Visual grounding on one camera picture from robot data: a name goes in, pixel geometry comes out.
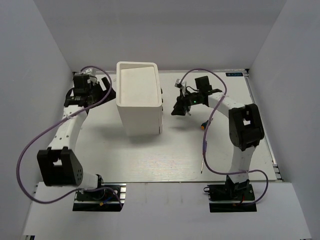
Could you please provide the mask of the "green orange stubby screwdriver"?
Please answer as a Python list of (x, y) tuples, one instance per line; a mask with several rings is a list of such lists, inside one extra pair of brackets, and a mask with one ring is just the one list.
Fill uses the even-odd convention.
[(207, 127), (211, 124), (211, 122), (212, 122), (212, 119), (209, 119), (209, 120), (203, 122), (203, 123), (201, 124), (200, 128), (201, 128), (203, 131), (206, 130)]

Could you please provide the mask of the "white drawer cabinet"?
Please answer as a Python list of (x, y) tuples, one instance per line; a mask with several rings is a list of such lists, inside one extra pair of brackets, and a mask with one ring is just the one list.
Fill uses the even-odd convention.
[(161, 134), (163, 99), (158, 66), (153, 62), (119, 61), (116, 105), (127, 136)]

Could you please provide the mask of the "blue red precision screwdriver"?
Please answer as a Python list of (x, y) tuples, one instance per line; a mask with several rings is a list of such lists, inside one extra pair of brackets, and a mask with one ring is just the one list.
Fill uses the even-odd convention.
[(207, 151), (207, 141), (204, 140), (202, 142), (202, 162), (201, 162), (201, 169), (200, 169), (201, 174), (203, 173), (203, 169), (204, 169), (204, 164), (205, 164), (204, 156), (206, 151)]

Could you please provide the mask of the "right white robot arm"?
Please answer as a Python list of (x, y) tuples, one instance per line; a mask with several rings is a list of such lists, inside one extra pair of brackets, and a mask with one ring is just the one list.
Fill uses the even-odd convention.
[(173, 106), (171, 115), (185, 116), (191, 106), (205, 105), (228, 118), (229, 138), (233, 144), (231, 167), (226, 173), (226, 195), (236, 200), (243, 195), (249, 186), (249, 170), (256, 147), (264, 138), (258, 106), (254, 103), (243, 104), (228, 97), (222, 90), (213, 89), (207, 76), (195, 79), (196, 89), (187, 90), (187, 83), (178, 79), (175, 87), (179, 89), (179, 96)]

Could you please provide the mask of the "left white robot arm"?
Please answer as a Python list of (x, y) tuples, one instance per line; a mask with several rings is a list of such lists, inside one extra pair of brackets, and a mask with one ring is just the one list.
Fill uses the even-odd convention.
[(112, 101), (116, 92), (107, 77), (98, 80), (93, 74), (78, 73), (72, 80), (73, 88), (67, 92), (63, 105), (64, 122), (59, 125), (47, 149), (38, 151), (37, 162), (46, 186), (88, 189), (90, 196), (99, 200), (105, 196), (106, 187), (101, 184), (100, 175), (84, 171), (75, 147), (89, 114), (88, 107)]

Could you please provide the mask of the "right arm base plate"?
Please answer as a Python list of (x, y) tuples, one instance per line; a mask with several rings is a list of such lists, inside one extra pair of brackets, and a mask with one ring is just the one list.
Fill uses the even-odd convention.
[(257, 212), (254, 190), (251, 184), (245, 190), (230, 196), (224, 184), (210, 184), (203, 188), (208, 194), (211, 213), (252, 213)]

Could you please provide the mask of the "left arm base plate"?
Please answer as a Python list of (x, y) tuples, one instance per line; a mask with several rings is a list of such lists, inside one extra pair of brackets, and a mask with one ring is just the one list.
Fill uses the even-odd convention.
[(73, 201), (73, 212), (120, 212), (125, 203), (126, 183), (103, 183), (101, 187), (108, 187), (95, 192), (77, 191)]

